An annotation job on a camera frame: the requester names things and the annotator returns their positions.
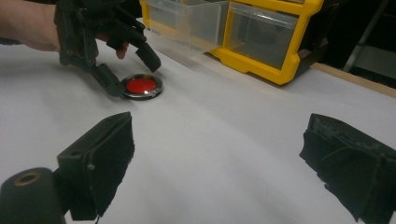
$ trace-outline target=red button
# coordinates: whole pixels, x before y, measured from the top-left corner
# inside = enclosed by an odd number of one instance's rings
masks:
[[[157,84],[151,78],[137,78],[132,79],[126,84],[126,89],[128,92],[144,94],[148,91],[154,91]]]

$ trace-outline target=wooden edge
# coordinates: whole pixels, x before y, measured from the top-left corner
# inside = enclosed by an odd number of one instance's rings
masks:
[[[363,77],[357,77],[357,76],[351,75],[351,74],[349,74],[347,72],[344,72],[342,70],[339,70],[337,68],[330,67],[327,64],[314,63],[314,64],[311,65],[311,68],[315,68],[315,69],[317,69],[317,70],[319,70],[321,72],[327,73],[327,74],[329,74],[331,76],[339,77],[339,78],[341,78],[341,79],[343,79],[345,81],[352,82],[354,84],[363,86],[364,88],[370,89],[372,91],[378,91],[378,92],[380,92],[382,94],[385,94],[385,95],[391,96],[393,98],[396,98],[396,90],[391,88],[391,87],[388,87],[388,86],[385,86],[383,84],[370,81],[370,80],[365,79]]]

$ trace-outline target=finger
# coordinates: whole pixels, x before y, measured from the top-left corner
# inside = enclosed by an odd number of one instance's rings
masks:
[[[107,35],[107,34],[104,34],[104,33],[100,33],[100,34],[98,34],[98,35],[96,36],[96,38],[97,38],[97,39],[100,39],[100,40],[102,40],[102,41],[104,41],[104,42],[107,42],[107,40],[110,38],[110,36]]]
[[[116,50],[116,54],[119,59],[125,58],[125,54],[126,54],[126,51],[128,50],[128,47],[129,47],[129,43],[123,42],[121,48]]]

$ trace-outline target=button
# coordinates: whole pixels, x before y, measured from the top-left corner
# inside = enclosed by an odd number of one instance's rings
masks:
[[[131,100],[149,100],[163,91],[163,82],[148,74],[126,77],[121,83],[126,90],[123,95]]]

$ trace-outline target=white table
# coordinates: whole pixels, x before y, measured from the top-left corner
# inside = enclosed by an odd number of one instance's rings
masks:
[[[148,72],[133,47],[123,61],[99,50],[119,79]],[[319,113],[396,148],[396,99],[315,69],[276,87],[207,55],[159,56],[163,94],[136,102],[106,95],[56,53],[0,46],[0,182],[55,170],[97,122],[131,111],[134,158],[100,223],[355,223],[299,157],[303,133]]]

